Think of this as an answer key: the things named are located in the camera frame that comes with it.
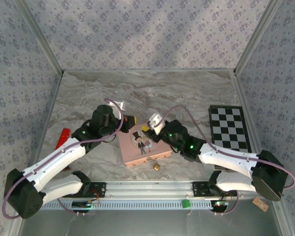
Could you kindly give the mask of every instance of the small wooden tag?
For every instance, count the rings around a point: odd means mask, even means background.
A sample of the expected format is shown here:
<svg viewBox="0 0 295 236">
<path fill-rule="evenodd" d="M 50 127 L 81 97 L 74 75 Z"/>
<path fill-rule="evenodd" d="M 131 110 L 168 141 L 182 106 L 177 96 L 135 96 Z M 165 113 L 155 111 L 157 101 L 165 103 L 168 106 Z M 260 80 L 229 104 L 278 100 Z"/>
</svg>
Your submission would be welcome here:
<svg viewBox="0 0 295 236">
<path fill-rule="evenodd" d="M 255 204 L 257 207 L 259 207 L 264 212 L 266 212 L 267 209 L 269 208 L 269 206 L 265 202 L 263 202 L 260 198 L 257 198 L 257 197 L 255 197 L 252 203 Z"/>
</svg>

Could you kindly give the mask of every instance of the patterned wallpaper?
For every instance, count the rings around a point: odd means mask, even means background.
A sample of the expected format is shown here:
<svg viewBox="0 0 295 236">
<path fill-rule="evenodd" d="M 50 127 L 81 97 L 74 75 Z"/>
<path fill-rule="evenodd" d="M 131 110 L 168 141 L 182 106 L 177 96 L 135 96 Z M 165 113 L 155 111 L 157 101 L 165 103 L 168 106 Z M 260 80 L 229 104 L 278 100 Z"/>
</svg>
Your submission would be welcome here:
<svg viewBox="0 0 295 236">
<path fill-rule="evenodd" d="M 240 79 L 263 148 L 295 173 L 295 0 L 283 0 Z M 295 222 L 295 188 L 285 198 Z"/>
<path fill-rule="evenodd" d="M 13 1 L 0 1 L 0 236 L 6 175 L 33 156 L 57 79 Z"/>
<path fill-rule="evenodd" d="M 27 0 L 63 69 L 234 68 L 269 0 Z"/>
</svg>

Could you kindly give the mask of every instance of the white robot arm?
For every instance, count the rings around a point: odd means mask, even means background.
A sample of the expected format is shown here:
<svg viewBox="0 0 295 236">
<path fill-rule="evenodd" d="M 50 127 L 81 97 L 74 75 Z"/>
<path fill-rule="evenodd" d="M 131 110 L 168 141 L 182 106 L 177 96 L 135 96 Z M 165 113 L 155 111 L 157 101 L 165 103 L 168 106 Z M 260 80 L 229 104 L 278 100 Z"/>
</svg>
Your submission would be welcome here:
<svg viewBox="0 0 295 236">
<path fill-rule="evenodd" d="M 214 171 L 209 185 L 214 194 L 230 190 L 254 191 L 272 201 L 279 201 L 287 179 L 287 174 L 258 162 L 259 159 L 283 166 L 270 152 L 260 154 L 244 153 L 218 147 L 205 140 L 188 134 L 186 127 L 178 120 L 162 121 L 155 113 L 143 132 L 154 142 L 159 140 L 169 144 L 188 161 L 212 164 L 228 169 L 227 172 Z"/>
<path fill-rule="evenodd" d="M 124 116 L 122 111 L 124 102 L 110 100 L 109 105 L 98 106 L 92 118 L 78 128 L 61 147 L 21 172 L 12 170 L 6 179 L 5 201 L 26 219 L 34 215 L 43 204 L 59 197 L 76 193 L 85 195 L 89 191 L 90 179 L 82 172 L 74 172 L 62 179 L 52 178 L 98 146 L 105 137 L 113 136 L 118 131 L 127 133 L 136 124 L 136 118 Z"/>
</svg>

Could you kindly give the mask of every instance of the gray marble floor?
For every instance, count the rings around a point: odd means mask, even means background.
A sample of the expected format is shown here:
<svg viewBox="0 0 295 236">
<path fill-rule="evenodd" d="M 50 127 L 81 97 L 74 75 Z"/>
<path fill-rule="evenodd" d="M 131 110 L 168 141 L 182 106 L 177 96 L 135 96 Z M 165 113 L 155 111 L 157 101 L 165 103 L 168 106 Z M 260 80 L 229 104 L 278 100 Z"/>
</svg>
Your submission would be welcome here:
<svg viewBox="0 0 295 236">
<path fill-rule="evenodd" d="M 91 118 L 104 98 L 124 100 L 126 113 L 135 115 L 138 123 L 148 121 L 156 111 L 166 113 L 176 104 L 190 109 L 196 121 L 210 138 L 208 108 L 210 105 L 239 105 L 232 80 L 226 72 L 69 72 L 62 79 L 48 131 L 39 159 L 55 148 L 63 128 L 72 131 Z M 169 120 L 177 118 L 192 135 L 200 137 L 183 110 L 176 110 Z M 124 165 L 114 140 L 101 144 L 71 164 L 93 180 L 100 179 L 208 179 L 212 165 L 191 163 L 180 155 L 158 161 L 160 170 L 149 164 L 128 168 Z"/>
</svg>

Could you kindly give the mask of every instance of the green block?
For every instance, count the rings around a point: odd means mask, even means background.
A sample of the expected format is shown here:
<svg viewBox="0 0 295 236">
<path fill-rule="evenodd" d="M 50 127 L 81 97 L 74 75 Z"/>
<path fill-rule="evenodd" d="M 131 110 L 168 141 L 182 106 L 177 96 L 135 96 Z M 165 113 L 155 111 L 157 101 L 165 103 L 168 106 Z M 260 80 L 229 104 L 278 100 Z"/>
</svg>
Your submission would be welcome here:
<svg viewBox="0 0 295 236">
<path fill-rule="evenodd" d="M 182 200 L 181 203 L 182 203 L 182 208 L 191 208 L 190 200 L 185 199 L 185 200 Z"/>
</svg>

